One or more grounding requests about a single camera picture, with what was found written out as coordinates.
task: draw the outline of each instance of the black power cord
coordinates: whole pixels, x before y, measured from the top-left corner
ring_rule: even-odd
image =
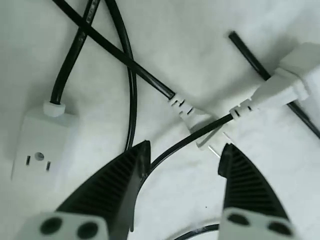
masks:
[[[83,14],[83,20],[88,25],[91,25],[94,20],[99,2],[100,0],[88,0],[86,4]],[[86,39],[87,34],[82,30],[81,27],[79,27],[71,44],[70,50],[64,59],[58,76],[56,77],[51,93],[50,103],[60,105],[61,97],[65,89],[68,77],[76,63],[76,60],[80,54],[82,47],[85,44]]]
[[[268,73],[268,71],[264,68],[264,66],[262,66],[262,64],[253,55],[253,53],[249,50],[249,48],[235,31],[232,31],[228,37],[263,80],[267,81],[269,78],[271,78],[271,75]],[[307,127],[317,136],[317,138],[320,139],[320,131],[311,122],[305,112],[294,102],[290,102],[287,105],[304,122],[304,124],[307,125]]]
[[[99,32],[92,28],[82,17],[65,1],[52,0],[78,27],[81,27],[88,36],[103,47],[107,52],[117,58],[120,62],[129,67],[132,71],[143,78],[147,83],[157,89],[169,100],[175,96],[175,92],[159,81],[155,76],[145,70],[141,65],[130,59],[120,49],[114,46],[110,41],[105,39]]]
[[[219,224],[208,225],[208,226],[198,228],[196,230],[189,231],[189,232],[175,238],[174,240],[187,240],[187,239],[193,238],[195,236],[198,236],[200,234],[214,232],[217,230],[219,230]]]
[[[182,139],[169,149],[167,149],[164,153],[162,153],[160,156],[158,156],[152,163],[150,167],[150,173],[148,176],[146,176],[143,181],[141,182],[141,187],[147,180],[147,178],[150,176],[150,174],[161,164],[166,160],[168,157],[170,157],[172,154],[174,154],[176,151],[182,149],[184,146],[188,145],[189,143],[193,142],[194,140],[202,137],[203,135],[206,135],[207,133],[210,133],[211,131],[221,127],[222,125],[230,122],[233,119],[231,114],[228,114],[210,124],[207,126],[204,126],[203,128],[200,128],[199,130],[195,131],[191,135],[187,136],[186,138]]]
[[[125,23],[122,19],[121,13],[117,6],[117,3],[115,0],[105,0],[105,3],[109,9],[114,26],[119,35],[123,52],[130,59],[133,60],[134,55],[132,53],[129,37],[125,27]],[[137,123],[137,101],[138,101],[136,73],[134,73],[129,67],[127,68],[127,71],[128,71],[129,89],[130,89],[130,110],[129,110],[128,134],[126,137],[124,151],[131,148],[134,142],[136,123]]]

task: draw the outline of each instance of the white plug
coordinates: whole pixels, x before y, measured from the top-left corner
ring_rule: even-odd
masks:
[[[308,114],[318,112],[320,116],[319,79],[320,44],[303,43],[280,61],[274,75],[251,98],[232,108],[230,113],[236,120],[254,110],[281,107],[298,100],[307,103],[305,107],[316,106]]]
[[[65,108],[45,102],[26,113],[13,163],[14,182],[37,189],[59,186],[73,159],[78,125],[77,117]]]
[[[193,107],[178,94],[170,99],[169,104],[179,115],[179,117],[182,118],[190,134],[193,134],[197,130],[217,120],[217,118],[211,114]],[[198,138],[196,140],[197,147],[200,149],[209,147],[208,141],[216,134],[217,131],[219,131],[219,129],[220,127]]]

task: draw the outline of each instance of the electrical outlet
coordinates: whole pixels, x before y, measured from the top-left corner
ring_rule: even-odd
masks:
[[[14,182],[37,189],[59,186],[73,159],[78,125],[77,117],[64,108],[45,103],[26,113],[13,163]]]
[[[108,240],[106,221],[99,216],[64,212],[30,217],[15,240]]]

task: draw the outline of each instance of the white fabric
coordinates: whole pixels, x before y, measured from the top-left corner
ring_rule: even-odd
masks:
[[[83,14],[86,0],[69,0]],[[217,116],[249,97],[262,80],[228,40],[236,30],[266,68],[303,42],[320,43],[318,0],[118,0],[133,54],[195,107]],[[62,101],[80,119],[76,164],[59,192],[10,182],[23,114],[51,90],[77,31],[51,0],[0,2],[0,239],[26,217],[53,211],[78,185],[123,150],[128,127],[127,70],[90,38]],[[93,26],[120,42],[102,0]],[[259,167],[305,240],[319,239],[320,140],[287,108],[232,124],[228,135]],[[152,159],[188,135],[160,93],[138,78],[135,143],[150,140]],[[170,240],[219,221],[225,181],[219,160],[192,143],[145,183],[129,240]],[[215,239],[217,233],[199,236]]]

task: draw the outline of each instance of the white outlet box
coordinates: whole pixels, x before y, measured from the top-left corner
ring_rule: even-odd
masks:
[[[49,116],[46,107],[51,108],[50,104],[29,110],[20,131],[12,180],[29,188],[57,187],[73,159],[78,119],[64,109],[56,117]]]

